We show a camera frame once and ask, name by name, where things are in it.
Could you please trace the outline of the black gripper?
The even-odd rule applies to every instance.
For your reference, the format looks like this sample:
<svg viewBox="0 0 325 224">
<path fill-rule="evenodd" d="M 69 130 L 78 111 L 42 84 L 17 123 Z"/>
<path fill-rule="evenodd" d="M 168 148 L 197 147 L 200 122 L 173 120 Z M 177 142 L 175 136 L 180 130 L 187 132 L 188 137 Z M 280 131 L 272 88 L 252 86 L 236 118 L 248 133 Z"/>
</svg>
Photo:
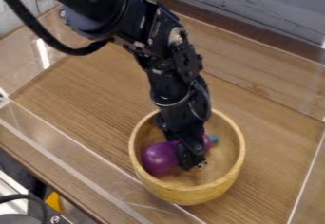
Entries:
<svg viewBox="0 0 325 224">
<path fill-rule="evenodd" d="M 180 140 L 175 146 L 179 166 L 188 171 L 205 164 L 208 144 L 203 140 L 204 123 L 211 110 L 211 98 L 207 91 L 188 91 L 176 98 L 160 97 L 151 93 L 153 105 L 160 109 L 160 127 L 164 134 Z"/>
</svg>

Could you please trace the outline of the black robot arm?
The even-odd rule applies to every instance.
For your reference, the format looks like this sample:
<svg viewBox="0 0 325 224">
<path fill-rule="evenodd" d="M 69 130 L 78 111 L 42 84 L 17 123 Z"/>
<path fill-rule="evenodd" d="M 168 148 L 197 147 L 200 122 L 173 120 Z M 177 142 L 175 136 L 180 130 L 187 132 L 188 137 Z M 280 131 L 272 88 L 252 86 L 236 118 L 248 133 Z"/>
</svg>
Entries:
<svg viewBox="0 0 325 224">
<path fill-rule="evenodd" d="M 112 42 L 133 55 L 145 72 L 149 97 L 159 108 L 156 125 L 183 169 L 205 163 L 204 123 L 212 112 L 196 53 L 177 16 L 155 0 L 57 0 L 72 30 Z"/>
</svg>

